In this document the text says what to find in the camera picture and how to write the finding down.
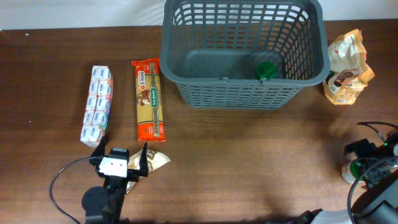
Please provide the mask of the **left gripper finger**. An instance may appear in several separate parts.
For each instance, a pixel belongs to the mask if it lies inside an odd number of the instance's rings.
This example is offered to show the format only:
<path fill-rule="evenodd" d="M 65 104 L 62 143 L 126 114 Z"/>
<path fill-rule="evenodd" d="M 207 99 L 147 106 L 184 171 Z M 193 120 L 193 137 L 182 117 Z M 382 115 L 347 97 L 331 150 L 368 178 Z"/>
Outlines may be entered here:
<path fill-rule="evenodd" d="M 149 175 L 149 167 L 147 163 L 147 143 L 145 142 L 141 156 L 139 159 L 139 175 L 141 177 L 147 177 Z"/>
<path fill-rule="evenodd" d="M 91 157 L 103 157 L 105 152 L 105 145 L 106 145 L 106 136 L 103 136 L 99 144 L 91 154 Z"/>

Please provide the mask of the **green lid seasoning jar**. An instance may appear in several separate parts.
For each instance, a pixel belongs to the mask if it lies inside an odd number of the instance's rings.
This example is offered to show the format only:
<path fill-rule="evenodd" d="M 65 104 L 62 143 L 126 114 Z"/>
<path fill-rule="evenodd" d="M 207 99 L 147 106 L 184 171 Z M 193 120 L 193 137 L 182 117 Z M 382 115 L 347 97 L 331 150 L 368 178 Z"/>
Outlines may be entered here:
<path fill-rule="evenodd" d="M 362 163 L 358 160 L 353 160 L 345 164 L 341 168 L 342 178 L 350 184 L 353 184 L 355 180 L 363 174 Z"/>

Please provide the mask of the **orange snack bag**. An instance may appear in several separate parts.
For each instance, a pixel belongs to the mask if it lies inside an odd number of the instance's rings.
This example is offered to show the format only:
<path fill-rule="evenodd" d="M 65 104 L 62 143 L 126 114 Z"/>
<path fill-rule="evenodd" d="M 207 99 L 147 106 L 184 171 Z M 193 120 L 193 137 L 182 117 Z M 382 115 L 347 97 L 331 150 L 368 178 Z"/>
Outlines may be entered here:
<path fill-rule="evenodd" d="M 352 105 L 375 77 L 366 63 L 367 51 L 359 29 L 339 36 L 328 47 L 330 72 L 323 81 L 325 96 L 334 105 Z"/>

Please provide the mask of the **green lid spice jar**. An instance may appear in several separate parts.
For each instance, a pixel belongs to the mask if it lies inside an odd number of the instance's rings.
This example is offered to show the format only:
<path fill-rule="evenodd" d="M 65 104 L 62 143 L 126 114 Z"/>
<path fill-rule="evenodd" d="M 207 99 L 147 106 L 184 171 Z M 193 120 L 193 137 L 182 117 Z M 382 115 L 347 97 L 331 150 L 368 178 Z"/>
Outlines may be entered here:
<path fill-rule="evenodd" d="M 261 80 L 263 78 L 270 80 L 277 76 L 277 67 L 272 62 L 261 62 L 255 70 L 255 78 Z"/>

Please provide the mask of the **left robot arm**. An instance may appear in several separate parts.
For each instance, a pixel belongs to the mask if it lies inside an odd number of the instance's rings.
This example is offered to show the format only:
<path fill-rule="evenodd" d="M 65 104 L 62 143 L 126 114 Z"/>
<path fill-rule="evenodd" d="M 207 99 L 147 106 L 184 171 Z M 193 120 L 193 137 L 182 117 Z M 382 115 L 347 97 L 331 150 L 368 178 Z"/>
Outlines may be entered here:
<path fill-rule="evenodd" d="M 81 200 L 85 211 L 86 223 L 130 223 L 127 218 L 121 218 L 121 212 L 127 184 L 139 182 L 141 177 L 147 177 L 147 144 L 144 144 L 139 158 L 139 168 L 128 167 L 129 151 L 114 147 L 108 155 L 105 154 L 107 137 L 102 137 L 95 148 L 89 162 L 95 166 L 99 177 L 104 179 L 102 186 L 88 189 Z"/>

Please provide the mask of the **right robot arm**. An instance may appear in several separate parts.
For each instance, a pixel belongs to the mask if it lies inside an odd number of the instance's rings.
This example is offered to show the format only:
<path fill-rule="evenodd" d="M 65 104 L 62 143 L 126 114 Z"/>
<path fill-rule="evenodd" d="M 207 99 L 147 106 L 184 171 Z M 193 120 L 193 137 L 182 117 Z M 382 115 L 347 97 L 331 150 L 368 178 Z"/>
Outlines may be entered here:
<path fill-rule="evenodd" d="M 397 223 L 397 132 L 380 146 L 368 139 L 348 144 L 344 155 L 356 157 L 341 169 L 351 184 L 347 208 L 307 210 L 288 224 Z"/>

